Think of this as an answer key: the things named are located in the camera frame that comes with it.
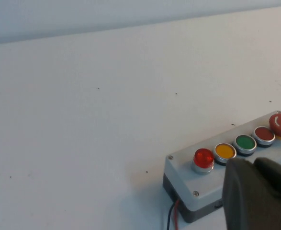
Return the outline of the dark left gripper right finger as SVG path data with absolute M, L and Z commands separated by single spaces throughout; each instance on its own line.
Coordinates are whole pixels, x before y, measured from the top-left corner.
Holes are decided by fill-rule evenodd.
M 253 166 L 252 212 L 257 216 L 281 216 L 281 165 L 257 158 Z

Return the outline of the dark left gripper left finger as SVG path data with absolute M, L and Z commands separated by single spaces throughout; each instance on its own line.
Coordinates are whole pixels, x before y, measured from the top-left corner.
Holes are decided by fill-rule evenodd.
M 281 216 L 257 216 L 252 212 L 253 163 L 230 160 L 225 169 L 222 202 L 229 230 L 281 230 Z

